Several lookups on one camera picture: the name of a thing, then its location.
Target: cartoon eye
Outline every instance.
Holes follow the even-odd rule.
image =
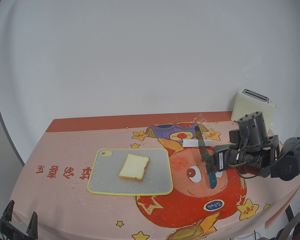
[[[222,177],[222,175],[223,175],[223,171],[222,171],[222,172],[216,172],[216,177],[217,177],[217,178]]]
[[[201,172],[197,166],[192,166],[187,170],[187,176],[192,182],[200,182],[201,181]]]

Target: white wall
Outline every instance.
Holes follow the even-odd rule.
[[[52,119],[232,110],[240,87],[300,135],[299,1],[0,3],[0,110],[24,162]]]

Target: black cable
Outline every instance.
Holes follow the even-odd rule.
[[[261,174],[263,174],[263,173],[265,173],[267,170],[269,170],[271,167],[274,167],[274,165],[275,164],[277,164],[292,148],[294,148],[295,146],[297,146],[298,144],[300,143],[300,141],[299,142],[297,142],[296,144],[294,144],[289,150],[287,150],[287,151],[285,151],[281,156],[279,156],[279,158],[274,162],[274,164],[272,164],[272,165],[269,165],[269,166],[267,166],[267,167],[265,167],[259,174],[257,174],[257,175],[254,175],[254,176],[251,176],[251,177],[244,177],[244,176],[242,176],[242,175],[240,175],[239,174],[239,172],[238,172],[238,169],[236,168],[236,172],[238,173],[238,175],[239,175],[239,177],[240,178],[243,178],[243,179],[251,179],[251,178],[255,178],[255,177],[257,177],[257,176],[259,176],[259,175],[261,175]]]

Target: oval logo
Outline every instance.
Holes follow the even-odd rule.
[[[209,212],[216,211],[225,205],[224,201],[221,199],[215,199],[204,205],[203,209]]]

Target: slice of bread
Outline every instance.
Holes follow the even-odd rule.
[[[125,163],[119,173],[119,178],[127,180],[143,181],[149,157],[128,154]]]

